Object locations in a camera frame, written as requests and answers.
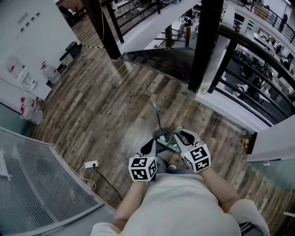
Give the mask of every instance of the sleeve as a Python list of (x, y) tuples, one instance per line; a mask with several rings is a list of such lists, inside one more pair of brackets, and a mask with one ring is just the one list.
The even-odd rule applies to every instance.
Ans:
[(270, 235), (268, 226), (253, 201), (246, 199), (237, 201), (231, 207), (228, 214), (235, 218), (240, 226), (244, 226), (245, 224), (243, 223), (250, 223), (262, 231), (264, 236)]
[(90, 236), (116, 236), (119, 233), (121, 233), (121, 230), (119, 230), (116, 226), (110, 223), (102, 222), (93, 226)]

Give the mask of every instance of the yellow caution tape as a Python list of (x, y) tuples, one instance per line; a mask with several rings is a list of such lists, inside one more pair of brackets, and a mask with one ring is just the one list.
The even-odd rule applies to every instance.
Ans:
[(84, 47), (91, 47), (91, 48), (101, 48), (101, 49), (103, 49), (103, 48), (105, 48), (105, 47), (95, 47), (95, 46), (87, 46), (87, 45), (84, 45), (84, 44), (82, 44)]

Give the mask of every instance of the staircase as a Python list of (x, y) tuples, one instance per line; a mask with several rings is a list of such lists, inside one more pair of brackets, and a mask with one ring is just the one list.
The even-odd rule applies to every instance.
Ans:
[(189, 47), (124, 53), (122, 59), (189, 83), (195, 51)]

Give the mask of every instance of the white shirt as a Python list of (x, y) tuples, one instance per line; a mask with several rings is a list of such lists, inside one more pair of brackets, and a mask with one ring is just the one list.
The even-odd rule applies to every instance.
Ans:
[(122, 232), (98, 223), (91, 236), (240, 236), (245, 222), (269, 235), (252, 201), (239, 200), (224, 213), (199, 175), (158, 174)]

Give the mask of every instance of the wooden floor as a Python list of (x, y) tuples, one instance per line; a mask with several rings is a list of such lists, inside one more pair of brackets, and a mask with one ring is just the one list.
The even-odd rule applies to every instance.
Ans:
[[(81, 42), (100, 45), (90, 22), (81, 25), (75, 27)], [(124, 196), (132, 183), (128, 159), (158, 128), (149, 103), (152, 97), (162, 109), (162, 126), (182, 125), (197, 132), (208, 145), (213, 168), (242, 198), (255, 202), (274, 234), (293, 192), (273, 187), (246, 163), (240, 143), (243, 130), (195, 101), (183, 83), (130, 62), (111, 61), (104, 50), (83, 48), (62, 72), (32, 137), (54, 143), (75, 171), (85, 161), (98, 160), (98, 170)], [(164, 158), (185, 167), (180, 155), (166, 152)], [(97, 195), (115, 208), (119, 205), (120, 199), (99, 174), (87, 169), (83, 175), (95, 181)]]

